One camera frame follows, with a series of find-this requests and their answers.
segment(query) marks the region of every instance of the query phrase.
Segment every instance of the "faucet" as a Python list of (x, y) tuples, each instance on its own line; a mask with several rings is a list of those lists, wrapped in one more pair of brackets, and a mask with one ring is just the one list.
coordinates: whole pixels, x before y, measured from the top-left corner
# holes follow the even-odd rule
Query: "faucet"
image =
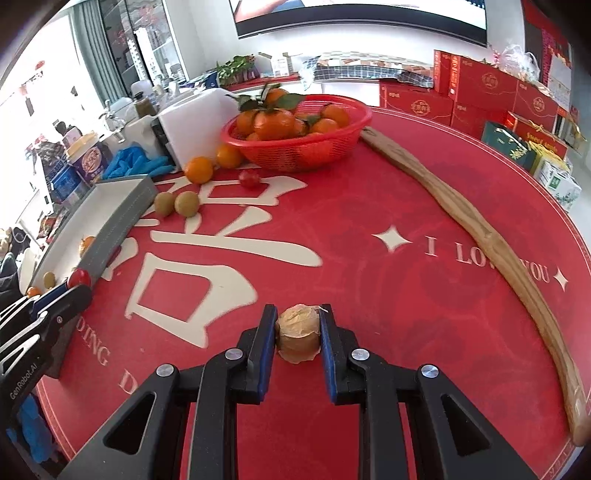
[(105, 126), (117, 139), (117, 142), (123, 143), (125, 136), (123, 135), (123, 129), (125, 128), (125, 120), (119, 118), (117, 114), (111, 110), (111, 101), (105, 100), (106, 111), (101, 113), (99, 119), (103, 119)]

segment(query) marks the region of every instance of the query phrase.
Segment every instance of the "green gift box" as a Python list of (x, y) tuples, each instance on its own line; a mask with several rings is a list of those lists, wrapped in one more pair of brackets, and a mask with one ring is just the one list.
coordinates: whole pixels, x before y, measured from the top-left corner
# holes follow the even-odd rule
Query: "green gift box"
[(512, 131), (501, 124), (486, 122), (482, 142), (502, 153), (524, 170), (530, 171), (534, 164), (536, 152), (527, 142), (516, 137)]

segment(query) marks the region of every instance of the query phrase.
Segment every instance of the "red tablecloth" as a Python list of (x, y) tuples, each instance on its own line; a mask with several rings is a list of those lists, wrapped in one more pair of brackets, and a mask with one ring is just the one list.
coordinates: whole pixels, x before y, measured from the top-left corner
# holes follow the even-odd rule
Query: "red tablecloth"
[[(375, 109), (373, 126), (462, 192), (506, 238), (558, 318), (591, 386), (589, 253), (560, 207), (504, 157), (449, 128)], [(413, 179), (361, 142), (317, 172), (220, 171), (201, 217), (148, 213), (95, 288), (61, 378), (40, 394), (69, 457), (162, 363), (204, 363), (265, 303), (331, 303), (337, 323), (390, 363), (438, 365), (535, 473), (570, 456), (557, 375), (527, 311), (470, 236)], [(197, 190), (184, 178), (161, 190)], [(356, 407), (329, 403), (319, 358), (276, 357), (260, 407), (239, 407), (241, 478), (353, 480)]]

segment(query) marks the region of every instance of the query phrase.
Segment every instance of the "plastic container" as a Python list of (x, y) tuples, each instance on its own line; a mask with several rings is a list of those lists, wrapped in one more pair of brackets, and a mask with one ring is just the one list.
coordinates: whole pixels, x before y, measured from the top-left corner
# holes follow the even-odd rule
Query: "plastic container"
[(68, 163), (72, 165), (88, 185), (94, 185), (111, 160), (111, 152), (99, 141), (94, 132), (86, 134), (68, 148)]
[(372, 111), (363, 102), (339, 95), (308, 95), (296, 113), (317, 115), (327, 103), (347, 110), (350, 124), (336, 132), (287, 140), (247, 142), (235, 134), (236, 119), (222, 129), (221, 140), (240, 149), (251, 162), (271, 170), (314, 170), (340, 160), (353, 150), (361, 130), (371, 122)]
[(236, 100), (228, 95), (221, 88), (205, 90), (158, 115), (180, 168), (193, 157), (215, 157), (220, 130), (239, 113)]

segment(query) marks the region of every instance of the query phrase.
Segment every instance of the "red gift box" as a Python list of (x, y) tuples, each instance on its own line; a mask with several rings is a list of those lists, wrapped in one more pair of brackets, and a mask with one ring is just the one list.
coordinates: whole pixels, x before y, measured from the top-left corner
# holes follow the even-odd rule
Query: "red gift box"
[(548, 150), (556, 153), (560, 158), (564, 158), (566, 156), (566, 151), (568, 149), (567, 144), (532, 121), (513, 112), (508, 112), (505, 117), (504, 124), (511, 131), (515, 132), (515, 134), (521, 137), (522, 140), (538, 143), (543, 147), (546, 147)]
[(515, 106), (509, 110), (551, 131), (556, 121), (558, 104), (532, 84), (519, 81)]
[(461, 105), (508, 112), (515, 105), (517, 82), (491, 65), (452, 55), (449, 96)]
[(507, 112), (499, 110), (484, 110), (472, 105), (454, 103), (452, 113), (452, 128), (459, 130), (478, 140), (482, 138), (482, 132), (487, 121), (502, 124)]
[(436, 92), (441, 95), (449, 94), (449, 76), (452, 70), (452, 54), (446, 51), (434, 50), (433, 83)]
[(433, 89), (395, 81), (380, 80), (379, 105), (390, 110), (411, 113), (442, 125), (452, 120), (453, 101)]

